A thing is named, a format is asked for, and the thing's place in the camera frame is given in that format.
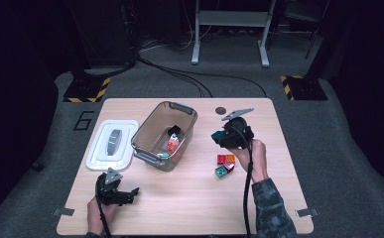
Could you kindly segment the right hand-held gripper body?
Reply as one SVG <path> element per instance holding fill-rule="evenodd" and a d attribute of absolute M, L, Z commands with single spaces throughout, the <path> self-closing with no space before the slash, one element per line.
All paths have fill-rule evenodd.
<path fill-rule="evenodd" d="M 249 142 L 254 137 L 254 134 L 251 131 L 251 127 L 248 126 L 245 119 L 242 118 L 242 115 L 251 111 L 253 111 L 253 108 L 238 109 L 222 118 L 222 121 L 225 121 L 224 126 L 227 127 L 224 138 L 229 140 L 226 149 L 249 147 Z"/>

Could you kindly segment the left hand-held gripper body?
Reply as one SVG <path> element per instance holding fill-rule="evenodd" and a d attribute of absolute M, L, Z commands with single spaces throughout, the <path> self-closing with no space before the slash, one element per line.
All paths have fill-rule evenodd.
<path fill-rule="evenodd" d="M 109 204 L 128 204 L 131 202 L 131 193 L 118 190 L 122 175 L 109 168 L 106 173 L 102 173 L 95 184 L 95 196 L 97 200 L 105 205 Z"/>

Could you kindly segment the white bin lid grey handle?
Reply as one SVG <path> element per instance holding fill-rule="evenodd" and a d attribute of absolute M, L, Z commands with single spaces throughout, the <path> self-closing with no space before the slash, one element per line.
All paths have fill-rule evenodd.
<path fill-rule="evenodd" d="M 138 128 L 136 120 L 103 121 L 93 138 L 86 166 L 92 171 L 126 170 L 133 158 L 131 139 Z"/>

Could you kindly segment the long salmon building block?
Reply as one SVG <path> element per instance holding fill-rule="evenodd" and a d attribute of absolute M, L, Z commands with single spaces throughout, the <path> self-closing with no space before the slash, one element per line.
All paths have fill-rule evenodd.
<path fill-rule="evenodd" d="M 168 154 L 169 155 L 172 155 L 175 150 L 177 149 L 178 145 L 179 145 L 179 141 L 177 140 L 169 140 L 168 141 L 168 144 L 167 144 L 167 151 L 168 151 Z"/>

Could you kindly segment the transparent grey storage bin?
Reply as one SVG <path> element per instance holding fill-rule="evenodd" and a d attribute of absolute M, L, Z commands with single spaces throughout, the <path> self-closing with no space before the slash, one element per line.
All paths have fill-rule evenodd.
<path fill-rule="evenodd" d="M 182 158 L 191 139 L 193 126 L 198 118 L 197 112 L 186 105 L 173 101 L 163 101 L 157 105 L 139 127 L 131 139 L 135 157 L 164 172 L 172 171 Z M 168 130 L 174 125 L 181 128 L 179 145 L 168 158 L 167 144 L 172 135 Z"/>

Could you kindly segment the person's left hand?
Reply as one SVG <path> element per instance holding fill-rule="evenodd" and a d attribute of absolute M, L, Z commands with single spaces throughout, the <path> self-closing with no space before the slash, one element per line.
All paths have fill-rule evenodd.
<path fill-rule="evenodd" d="M 117 204 L 102 205 L 101 207 L 98 207 L 97 199 L 94 197 L 87 204 L 88 232 L 94 233 L 96 235 L 102 235 L 104 233 L 104 225 L 101 221 L 100 214 L 103 213 L 106 222 L 111 223 L 117 209 Z"/>

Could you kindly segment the person's right hand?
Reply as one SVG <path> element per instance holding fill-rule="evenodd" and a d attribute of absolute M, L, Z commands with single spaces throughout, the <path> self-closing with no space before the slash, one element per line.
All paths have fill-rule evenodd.
<path fill-rule="evenodd" d="M 266 146 L 262 141 L 253 139 L 251 153 L 248 149 L 238 149 L 234 151 L 234 155 L 246 172 L 249 171 L 249 164 L 252 163 L 251 178 L 253 182 L 269 177 L 267 172 Z"/>

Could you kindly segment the grey tape strip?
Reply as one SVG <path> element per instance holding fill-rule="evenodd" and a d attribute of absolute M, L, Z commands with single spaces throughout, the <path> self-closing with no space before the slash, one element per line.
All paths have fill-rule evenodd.
<path fill-rule="evenodd" d="M 305 216 L 315 217 L 315 216 L 318 216 L 320 213 L 315 208 L 305 208 L 305 209 L 298 209 L 296 211 L 296 214 L 299 217 L 305 217 Z"/>
<path fill-rule="evenodd" d="M 65 215 L 65 216 L 72 216 L 74 214 L 74 209 L 71 209 L 71 208 L 56 208 L 53 212 L 53 215 L 54 216 L 62 216 L 62 215 Z"/>

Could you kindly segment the black equipment rack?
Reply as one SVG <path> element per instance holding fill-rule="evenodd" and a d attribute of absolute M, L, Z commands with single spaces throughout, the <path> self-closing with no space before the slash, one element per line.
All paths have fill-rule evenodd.
<path fill-rule="evenodd" d="M 90 66 L 127 66 L 135 50 L 122 0 L 66 0 Z"/>

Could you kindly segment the black base plate striped edge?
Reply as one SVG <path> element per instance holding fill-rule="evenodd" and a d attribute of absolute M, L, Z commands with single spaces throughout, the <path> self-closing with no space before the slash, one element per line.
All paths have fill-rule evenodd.
<path fill-rule="evenodd" d="M 289 100 L 327 100 L 317 81 L 299 75 L 281 75 L 280 79 Z"/>
<path fill-rule="evenodd" d="M 104 96 L 110 78 L 95 78 L 89 85 L 81 85 L 73 81 L 64 93 L 64 102 L 99 102 Z"/>

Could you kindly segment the white metal stand frame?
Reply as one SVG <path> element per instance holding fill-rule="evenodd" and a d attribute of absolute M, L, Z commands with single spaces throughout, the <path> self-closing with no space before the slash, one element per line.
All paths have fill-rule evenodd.
<path fill-rule="evenodd" d="M 269 0 L 269 9 L 267 11 L 248 12 L 201 10 L 200 0 L 195 0 L 194 45 L 191 63 L 199 63 L 201 26 L 257 27 L 263 29 L 263 35 L 257 42 L 261 64 L 265 68 L 269 67 L 270 63 L 267 55 L 266 42 L 269 35 L 276 2 L 277 0 Z"/>

